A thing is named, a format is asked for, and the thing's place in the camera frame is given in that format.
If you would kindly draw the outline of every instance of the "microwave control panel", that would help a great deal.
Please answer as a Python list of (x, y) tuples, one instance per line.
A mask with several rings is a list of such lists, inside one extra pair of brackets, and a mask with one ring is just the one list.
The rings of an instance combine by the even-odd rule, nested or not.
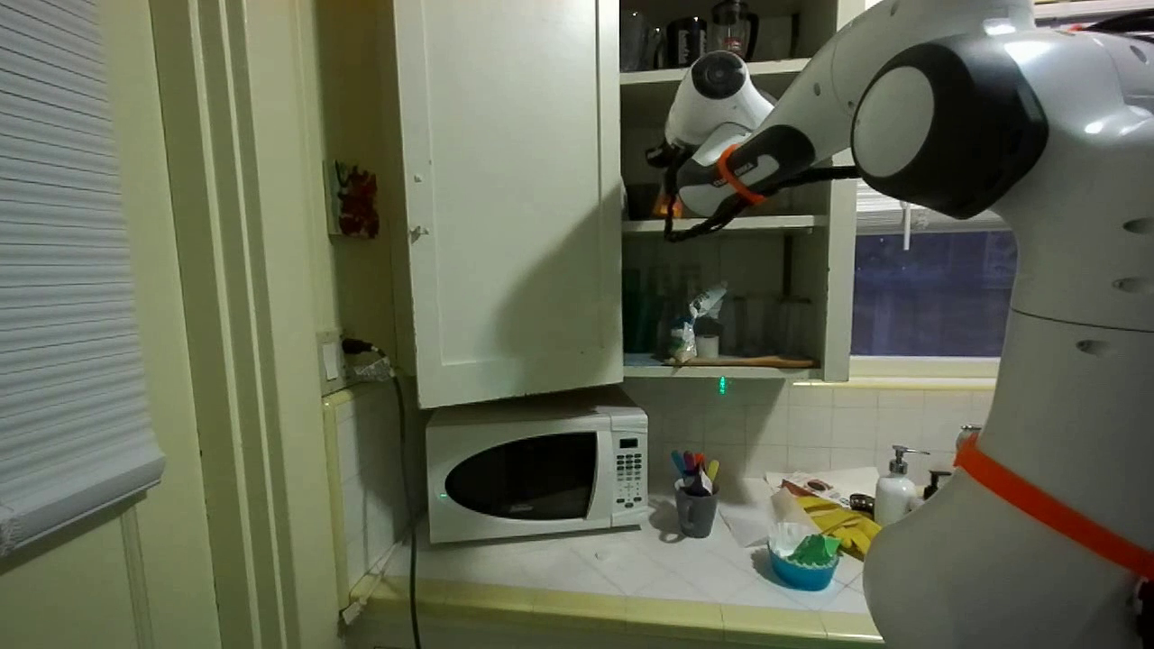
[(613, 494), (613, 525), (640, 524), (644, 513), (644, 431), (616, 431), (616, 494)]

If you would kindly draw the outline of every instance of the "microwave window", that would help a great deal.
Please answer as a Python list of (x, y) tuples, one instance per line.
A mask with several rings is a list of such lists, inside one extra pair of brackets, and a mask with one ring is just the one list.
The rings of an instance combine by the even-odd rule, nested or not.
[(483, 516), (585, 519), (596, 486), (596, 431), (535, 436), (471, 454), (447, 494)]

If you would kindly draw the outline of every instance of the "microwave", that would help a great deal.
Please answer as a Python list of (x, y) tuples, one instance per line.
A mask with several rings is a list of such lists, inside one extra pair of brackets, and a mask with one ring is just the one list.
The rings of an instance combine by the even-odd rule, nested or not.
[(640, 525), (648, 419), (620, 388), (434, 411), (428, 542)]

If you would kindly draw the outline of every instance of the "blue bowl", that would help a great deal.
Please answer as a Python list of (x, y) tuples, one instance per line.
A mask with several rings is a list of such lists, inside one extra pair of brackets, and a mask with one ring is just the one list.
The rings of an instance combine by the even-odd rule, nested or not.
[(780, 552), (769, 552), (769, 569), (787, 584), (787, 587), (798, 587), (798, 592), (821, 592), (829, 587), (834, 574), (835, 574), (835, 563), (834, 560), (829, 567), (811, 567), (811, 563), (792, 563), (791, 554), (780, 554)]

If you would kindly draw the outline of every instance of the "wall cabinet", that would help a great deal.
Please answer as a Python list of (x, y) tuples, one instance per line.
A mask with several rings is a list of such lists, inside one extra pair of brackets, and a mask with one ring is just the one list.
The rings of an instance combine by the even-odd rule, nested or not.
[(404, 0), (382, 32), (417, 402), (620, 381), (616, 0)]
[[(624, 49), (620, 70), (620, 168), (632, 193), (624, 215), (624, 373), (626, 379), (847, 379), (850, 352), (850, 264), (853, 264), (853, 183), (811, 183), (782, 189), (722, 233), (681, 244), (662, 240), (648, 215), (658, 168), (644, 150), (662, 141), (662, 116), (684, 69), (654, 69), (676, 56), (684, 24), (708, 24), (729, 0), (626, 0), (620, 8), (624, 48), (640, 38), (640, 56)], [(749, 48), (755, 83), (780, 96), (806, 56), (863, 9), (863, 0), (744, 0), (739, 32)], [(722, 361), (670, 369), (658, 361), (668, 301), (684, 290), (723, 284)]]

